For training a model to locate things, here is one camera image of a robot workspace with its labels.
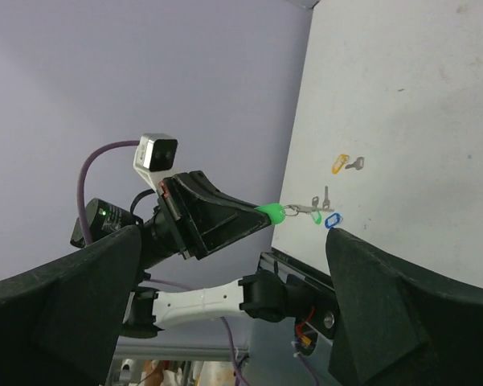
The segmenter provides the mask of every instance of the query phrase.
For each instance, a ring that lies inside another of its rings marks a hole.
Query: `key ring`
[[[293,214],[289,214],[287,210],[294,211]],[[297,205],[286,205],[284,206],[284,216],[286,217],[295,217],[298,216],[300,212],[298,211]]]

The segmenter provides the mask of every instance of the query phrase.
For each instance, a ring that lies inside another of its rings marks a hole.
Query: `green key tag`
[[[269,203],[268,205],[257,207],[256,210],[266,213],[274,225],[286,220],[285,209],[279,203]]]
[[[313,217],[314,223],[316,225],[321,224],[321,221],[323,220],[319,211],[314,211],[313,213],[311,213],[311,217]]]

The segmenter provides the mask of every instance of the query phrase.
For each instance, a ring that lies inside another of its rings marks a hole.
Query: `gray key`
[[[325,195],[323,198],[323,203],[321,203],[321,208],[324,210],[330,209],[329,187],[325,187]]]
[[[345,169],[352,169],[355,168],[355,170],[361,170],[364,167],[364,157],[357,157],[354,163],[351,163],[350,165],[346,165]]]
[[[333,212],[334,209],[330,209],[330,201],[328,197],[327,197],[327,201],[328,201],[327,204],[325,204],[325,201],[323,201],[323,205],[321,205],[321,207],[318,207],[320,203],[320,198],[318,196],[315,196],[313,197],[313,202],[311,203],[311,205],[313,206],[313,208],[316,209],[316,211]]]
[[[284,208],[289,208],[296,213],[305,213],[307,215],[310,215],[311,213],[318,211],[317,207],[308,207],[307,205],[300,205],[300,204],[291,204],[291,205],[286,205]]]

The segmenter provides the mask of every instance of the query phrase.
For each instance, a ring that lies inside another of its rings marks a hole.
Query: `key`
[[[299,213],[305,213],[306,215],[310,215],[311,213],[316,213],[320,211],[333,211],[331,209],[323,209],[321,207],[308,207],[307,205],[300,205],[300,204],[286,205],[284,209],[291,209],[292,211],[296,212],[296,215],[298,215]]]
[[[364,167],[364,157],[357,157],[354,163],[351,163],[350,165],[346,165],[345,169],[352,169],[355,168],[355,170],[361,170]]]
[[[330,210],[329,187],[325,187],[325,195],[321,204],[323,210]]]

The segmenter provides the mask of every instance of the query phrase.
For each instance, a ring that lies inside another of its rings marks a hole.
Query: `black joint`
[[[252,318],[279,322],[286,316],[286,295],[282,280],[266,270],[246,276],[239,281],[243,286],[244,302],[239,308]]]
[[[153,300],[157,297],[154,288],[137,287],[130,308],[130,315],[123,324],[121,335],[129,338],[148,339],[158,335],[161,330],[153,323]]]

